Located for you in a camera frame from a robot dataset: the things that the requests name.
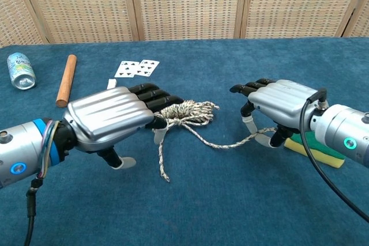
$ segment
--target silver metal cylinder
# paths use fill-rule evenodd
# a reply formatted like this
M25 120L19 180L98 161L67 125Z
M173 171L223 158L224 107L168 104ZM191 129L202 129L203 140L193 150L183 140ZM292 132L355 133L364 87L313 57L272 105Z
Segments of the silver metal cylinder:
M17 89L26 90L36 85L36 76L26 55L18 52L9 55L7 67L12 85Z
M0 188L37 172L41 142L34 122L0 129Z
M330 107L319 119L315 137L324 145L369 167L369 121L366 113L343 106Z

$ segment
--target tangled rope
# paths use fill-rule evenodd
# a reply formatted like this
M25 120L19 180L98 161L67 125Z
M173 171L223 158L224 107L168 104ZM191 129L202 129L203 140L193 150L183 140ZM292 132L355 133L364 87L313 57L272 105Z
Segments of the tangled rope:
M193 100L186 100L181 104L174 104L167 108L162 109L160 112L156 112L155 115L164 118L168 126L166 131L168 131L173 126L183 126L187 130L189 130L192 134L194 134L200 141L204 144L215 148L215 149L230 149L236 148L245 144L246 142L255 138L258 134L263 134L269 131L275 131L275 128L264 128L257 131L255 134L251 134L243 140L236 142L231 145L218 145L211 142L206 141L201 137L195 130L193 130L192 126L204 126L209 124L213 118L213 110L219 109L217 105L212 102L206 101L201 103L196 103ZM170 182L170 179L166 172L164 171L164 162L163 162L163 143L164 138L161 140L159 144L159 167L160 167L160 175L167 182Z

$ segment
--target wooden stick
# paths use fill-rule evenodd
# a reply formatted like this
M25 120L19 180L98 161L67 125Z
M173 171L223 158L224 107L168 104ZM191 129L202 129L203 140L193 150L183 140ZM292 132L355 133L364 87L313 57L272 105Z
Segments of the wooden stick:
M69 55L56 101L56 104L59 108L67 107L71 85L73 83L74 71L76 69L76 63L77 57L73 54Z

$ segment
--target soda can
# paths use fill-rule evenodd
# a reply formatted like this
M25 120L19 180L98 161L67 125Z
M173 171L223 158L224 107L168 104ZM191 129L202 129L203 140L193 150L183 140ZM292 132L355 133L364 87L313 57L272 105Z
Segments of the soda can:
M36 85L36 76L26 55L16 52L7 58L12 85L17 89L30 89Z

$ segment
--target sponge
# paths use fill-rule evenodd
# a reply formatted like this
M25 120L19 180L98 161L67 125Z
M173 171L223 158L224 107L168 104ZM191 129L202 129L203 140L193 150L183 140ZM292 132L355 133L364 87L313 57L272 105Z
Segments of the sponge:
M317 161L334 168L340 168L344 163L345 156L318 142L313 132L306 133L306 141ZM286 139L284 146L307 157L300 134L294 134L291 138Z

